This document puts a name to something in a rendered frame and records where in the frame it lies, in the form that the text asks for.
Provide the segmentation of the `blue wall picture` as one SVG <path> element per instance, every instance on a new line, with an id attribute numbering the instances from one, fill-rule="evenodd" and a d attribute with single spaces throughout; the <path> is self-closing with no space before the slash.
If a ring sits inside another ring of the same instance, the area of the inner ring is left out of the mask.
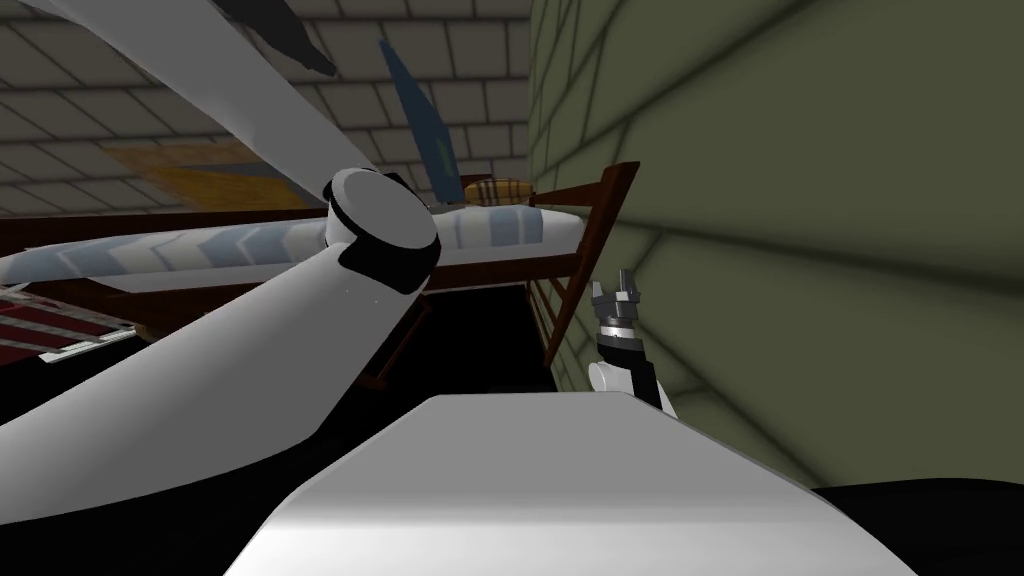
<path id="1" fill-rule="evenodd" d="M 436 200 L 446 204 L 465 203 L 464 184 L 449 127 L 394 49 L 384 39 L 378 40 L 378 46 Z"/>

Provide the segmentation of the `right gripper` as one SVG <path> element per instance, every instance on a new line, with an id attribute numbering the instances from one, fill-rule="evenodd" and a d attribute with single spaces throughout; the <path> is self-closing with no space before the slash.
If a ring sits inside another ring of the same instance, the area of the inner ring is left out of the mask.
<path id="1" fill-rule="evenodd" d="M 592 283 L 591 304 L 595 316 L 600 321 L 636 320 L 639 301 L 640 292 L 636 286 L 635 278 L 632 275 L 628 276 L 627 269 L 618 271 L 618 291 L 616 292 L 605 293 L 598 281 Z"/>

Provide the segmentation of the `dark wooden bed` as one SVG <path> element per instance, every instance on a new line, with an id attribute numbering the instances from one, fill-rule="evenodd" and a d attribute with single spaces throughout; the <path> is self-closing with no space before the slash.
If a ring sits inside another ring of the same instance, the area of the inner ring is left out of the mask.
<path id="1" fill-rule="evenodd" d="M 115 280 L 121 288 L 243 284 L 243 295 L 87 383 L 148 376 L 144 397 L 341 394 L 438 268 L 522 264 L 582 244 L 573 215 L 524 204 L 425 206 L 372 170 L 340 171 L 317 218 L 128 234 L 0 258 L 0 284 Z"/>

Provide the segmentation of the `red white striped rug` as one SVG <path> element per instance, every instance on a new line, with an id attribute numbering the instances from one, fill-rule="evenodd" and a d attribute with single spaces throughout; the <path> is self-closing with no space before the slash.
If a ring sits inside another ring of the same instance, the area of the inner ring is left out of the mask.
<path id="1" fill-rule="evenodd" d="M 60 362 L 135 335 L 127 321 L 0 285 L 0 367 L 33 355 Z"/>

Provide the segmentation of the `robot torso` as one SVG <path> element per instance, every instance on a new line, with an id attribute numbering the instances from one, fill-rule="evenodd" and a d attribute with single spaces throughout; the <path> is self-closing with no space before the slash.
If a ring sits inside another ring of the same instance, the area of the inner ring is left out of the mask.
<path id="1" fill-rule="evenodd" d="M 224 576 L 916 576 L 624 393 L 437 396 L 292 492 Z"/>

